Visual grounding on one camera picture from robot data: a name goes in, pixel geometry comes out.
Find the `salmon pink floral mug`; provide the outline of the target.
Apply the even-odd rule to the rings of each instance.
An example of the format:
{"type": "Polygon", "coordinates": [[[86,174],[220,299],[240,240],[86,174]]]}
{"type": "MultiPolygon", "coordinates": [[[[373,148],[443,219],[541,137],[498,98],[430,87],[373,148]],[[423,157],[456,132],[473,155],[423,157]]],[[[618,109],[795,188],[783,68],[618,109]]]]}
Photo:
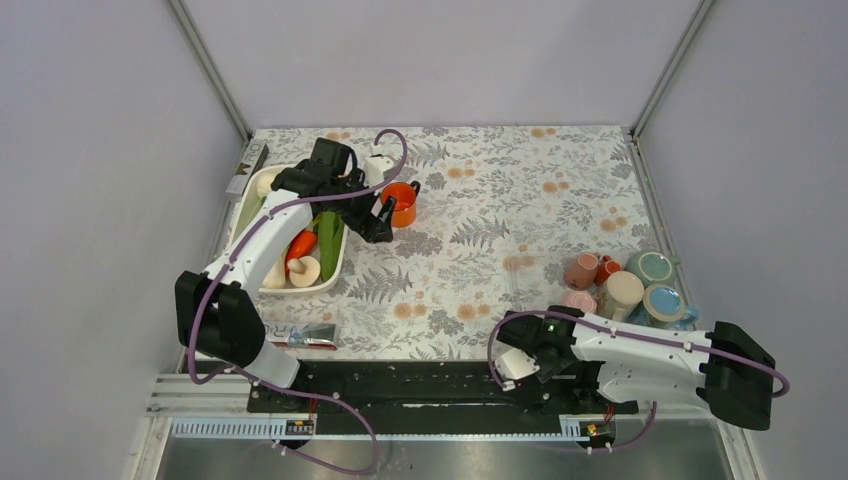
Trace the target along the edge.
{"type": "Polygon", "coordinates": [[[594,283],[599,266],[596,253],[581,253],[566,267],[564,282],[573,290],[587,290],[594,283]]]}

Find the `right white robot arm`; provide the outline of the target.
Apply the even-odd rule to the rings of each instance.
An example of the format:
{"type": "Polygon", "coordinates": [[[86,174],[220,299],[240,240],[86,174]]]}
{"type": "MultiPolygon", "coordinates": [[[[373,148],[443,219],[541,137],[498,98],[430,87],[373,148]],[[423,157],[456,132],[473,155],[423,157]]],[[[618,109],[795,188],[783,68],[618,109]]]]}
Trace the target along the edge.
{"type": "Polygon", "coordinates": [[[597,412],[609,402],[685,404],[739,428],[766,431],[772,401],[790,382],[745,330],[718,321],[710,331],[662,330],[551,305],[509,311],[488,342],[521,351],[538,382],[580,366],[575,402],[597,412]]]}

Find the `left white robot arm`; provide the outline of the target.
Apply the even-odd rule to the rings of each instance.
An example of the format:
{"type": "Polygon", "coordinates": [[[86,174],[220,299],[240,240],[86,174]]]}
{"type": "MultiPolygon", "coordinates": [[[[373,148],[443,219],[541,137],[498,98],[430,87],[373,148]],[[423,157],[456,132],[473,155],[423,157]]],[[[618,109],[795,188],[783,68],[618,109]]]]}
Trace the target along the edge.
{"type": "Polygon", "coordinates": [[[359,159],[351,147],[319,138],[308,158],[277,173],[235,243],[202,272],[185,271],[176,280],[178,339],[187,355],[200,352],[273,385],[272,398],[285,410],[304,407],[311,387],[298,376],[300,363],[267,340],[253,299],[284,249],[318,214],[337,214],[368,243],[391,241],[396,203],[373,208],[405,162],[383,154],[359,159]]]}

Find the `light pink mug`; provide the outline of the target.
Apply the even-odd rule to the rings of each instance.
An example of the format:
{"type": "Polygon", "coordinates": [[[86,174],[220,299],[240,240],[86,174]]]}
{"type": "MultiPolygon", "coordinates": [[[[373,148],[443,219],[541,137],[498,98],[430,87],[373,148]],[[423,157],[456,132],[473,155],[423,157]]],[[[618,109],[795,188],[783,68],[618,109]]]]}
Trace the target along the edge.
{"type": "Polygon", "coordinates": [[[585,290],[570,291],[563,296],[562,300],[564,306],[578,309],[584,313],[595,313],[597,311],[597,301],[590,292],[585,290]]]}

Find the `orange mug black rim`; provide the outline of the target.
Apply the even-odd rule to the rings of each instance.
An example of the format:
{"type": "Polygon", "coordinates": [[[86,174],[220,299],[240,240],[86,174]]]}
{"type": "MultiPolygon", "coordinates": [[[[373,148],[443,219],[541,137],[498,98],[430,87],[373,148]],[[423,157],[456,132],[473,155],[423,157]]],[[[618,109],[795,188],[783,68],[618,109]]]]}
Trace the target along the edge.
{"type": "Polygon", "coordinates": [[[417,199],[421,184],[396,182],[388,185],[381,193],[381,201],[386,204],[395,200],[391,224],[394,228],[405,228],[414,223],[417,217],[417,199]]]}

